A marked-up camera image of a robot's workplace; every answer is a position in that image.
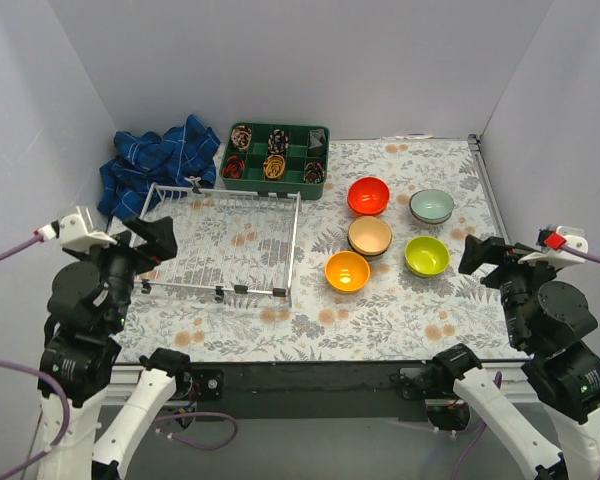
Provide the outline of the lime green bowl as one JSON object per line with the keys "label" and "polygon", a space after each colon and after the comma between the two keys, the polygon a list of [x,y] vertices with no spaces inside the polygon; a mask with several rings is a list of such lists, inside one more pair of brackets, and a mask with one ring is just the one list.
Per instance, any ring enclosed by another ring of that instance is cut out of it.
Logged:
{"label": "lime green bowl", "polygon": [[408,269],[423,278],[434,277],[445,272],[451,257],[446,245],[431,236],[411,239],[405,247],[405,261]]}

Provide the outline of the pale green white bowl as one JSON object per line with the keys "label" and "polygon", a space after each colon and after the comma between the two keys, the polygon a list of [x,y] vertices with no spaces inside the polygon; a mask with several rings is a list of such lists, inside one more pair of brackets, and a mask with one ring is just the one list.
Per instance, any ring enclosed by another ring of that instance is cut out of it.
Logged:
{"label": "pale green white bowl", "polygon": [[455,202],[453,198],[444,191],[438,189],[426,189],[415,193],[409,202],[409,208],[419,215],[429,217],[440,217],[447,212],[453,213]]}

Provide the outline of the dark brown patterned bowl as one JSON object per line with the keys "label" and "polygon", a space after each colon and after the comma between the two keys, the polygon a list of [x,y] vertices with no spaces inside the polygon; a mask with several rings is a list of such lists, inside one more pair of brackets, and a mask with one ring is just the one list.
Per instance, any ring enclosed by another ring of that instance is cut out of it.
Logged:
{"label": "dark brown patterned bowl", "polygon": [[351,241],[349,241],[348,244],[352,251],[361,255],[363,258],[365,258],[368,261],[374,261],[374,260],[381,258],[389,250],[389,248],[385,248],[382,251],[369,253],[369,252],[365,252],[365,251],[357,248]]}

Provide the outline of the cream beige bowl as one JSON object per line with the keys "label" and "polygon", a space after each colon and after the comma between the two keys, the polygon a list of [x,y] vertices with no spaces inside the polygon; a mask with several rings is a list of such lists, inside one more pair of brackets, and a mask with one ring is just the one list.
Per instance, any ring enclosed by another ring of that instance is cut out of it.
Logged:
{"label": "cream beige bowl", "polygon": [[389,248],[393,234],[389,225],[374,216],[360,216],[348,228],[348,241],[365,252]]}

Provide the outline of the orange bowl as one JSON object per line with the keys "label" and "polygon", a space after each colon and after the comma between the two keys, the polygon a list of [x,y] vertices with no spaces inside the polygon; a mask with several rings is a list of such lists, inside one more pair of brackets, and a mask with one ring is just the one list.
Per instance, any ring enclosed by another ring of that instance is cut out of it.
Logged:
{"label": "orange bowl", "polygon": [[377,177],[356,180],[347,194],[349,208],[358,215],[379,215],[386,210],[389,200],[389,186]]}

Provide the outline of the yellow bowl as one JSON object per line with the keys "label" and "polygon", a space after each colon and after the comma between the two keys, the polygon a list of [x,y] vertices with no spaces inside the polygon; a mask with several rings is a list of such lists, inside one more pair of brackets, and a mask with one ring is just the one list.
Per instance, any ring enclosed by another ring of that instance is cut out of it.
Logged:
{"label": "yellow bowl", "polygon": [[371,276],[367,260],[353,251],[333,254],[324,267],[328,284],[336,291],[351,294],[365,287]]}

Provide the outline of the white patterned bowl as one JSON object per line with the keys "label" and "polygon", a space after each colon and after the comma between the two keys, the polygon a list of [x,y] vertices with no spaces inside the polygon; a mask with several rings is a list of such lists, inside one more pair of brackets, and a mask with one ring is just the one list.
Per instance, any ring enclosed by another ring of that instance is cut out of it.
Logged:
{"label": "white patterned bowl", "polygon": [[447,212],[445,215],[440,216],[440,217],[429,217],[429,216],[419,215],[415,211],[412,211],[412,215],[414,216],[415,219],[417,219],[418,221],[420,221],[422,223],[425,223],[428,225],[440,225],[440,224],[445,223],[447,220],[449,220],[452,213]]}

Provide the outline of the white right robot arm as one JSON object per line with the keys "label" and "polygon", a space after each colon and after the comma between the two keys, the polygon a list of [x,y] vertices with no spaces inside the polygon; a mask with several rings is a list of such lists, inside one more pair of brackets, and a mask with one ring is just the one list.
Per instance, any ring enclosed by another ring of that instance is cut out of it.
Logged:
{"label": "white right robot arm", "polygon": [[600,357],[584,342],[598,322],[585,295],[558,280],[567,267],[600,264],[584,233],[540,231],[536,247],[501,237],[465,239],[459,272],[493,266],[482,285],[500,293],[509,344],[529,355],[521,370],[549,415],[559,442],[540,434],[496,385],[477,355],[457,344],[419,371],[392,376],[406,398],[456,398],[472,408],[527,479],[600,479]]}

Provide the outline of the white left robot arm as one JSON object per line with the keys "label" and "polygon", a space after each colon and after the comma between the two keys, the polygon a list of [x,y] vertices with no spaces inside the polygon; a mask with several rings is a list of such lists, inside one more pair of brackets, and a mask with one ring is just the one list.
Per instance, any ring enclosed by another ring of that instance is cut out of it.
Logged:
{"label": "white left robot arm", "polygon": [[163,405],[185,398],[193,386],[187,355],[165,348],[142,358],[138,383],[102,434],[99,414],[121,351],[114,337],[125,326],[138,275],[176,257],[171,217],[124,221],[110,236],[81,210],[39,229],[56,239],[74,262],[52,282],[40,369],[59,384],[38,384],[43,438],[51,447],[40,479],[122,479],[140,441]]}

